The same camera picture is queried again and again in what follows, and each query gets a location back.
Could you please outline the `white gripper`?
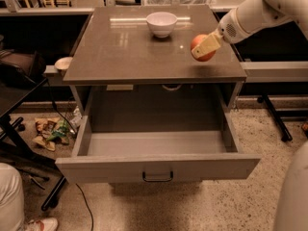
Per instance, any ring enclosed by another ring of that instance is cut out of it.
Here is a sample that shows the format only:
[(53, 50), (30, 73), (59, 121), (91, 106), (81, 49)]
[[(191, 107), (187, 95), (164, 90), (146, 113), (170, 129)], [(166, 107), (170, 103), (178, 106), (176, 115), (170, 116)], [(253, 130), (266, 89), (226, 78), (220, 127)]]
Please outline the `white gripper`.
[(214, 31), (194, 48), (192, 56), (197, 59), (221, 48), (222, 38), (228, 43), (238, 43), (252, 35), (251, 25), (240, 9), (232, 9), (218, 23)]

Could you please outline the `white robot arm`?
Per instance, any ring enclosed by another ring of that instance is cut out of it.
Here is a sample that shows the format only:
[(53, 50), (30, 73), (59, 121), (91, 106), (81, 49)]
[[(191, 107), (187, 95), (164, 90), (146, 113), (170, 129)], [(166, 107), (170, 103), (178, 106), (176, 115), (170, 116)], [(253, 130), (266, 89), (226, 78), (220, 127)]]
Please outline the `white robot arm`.
[[(308, 0), (245, 0), (220, 20), (214, 32), (192, 40), (192, 56), (201, 62), (225, 42), (234, 44), (289, 21), (308, 38)], [(308, 231), (308, 142), (297, 150), (287, 169), (273, 231)]]

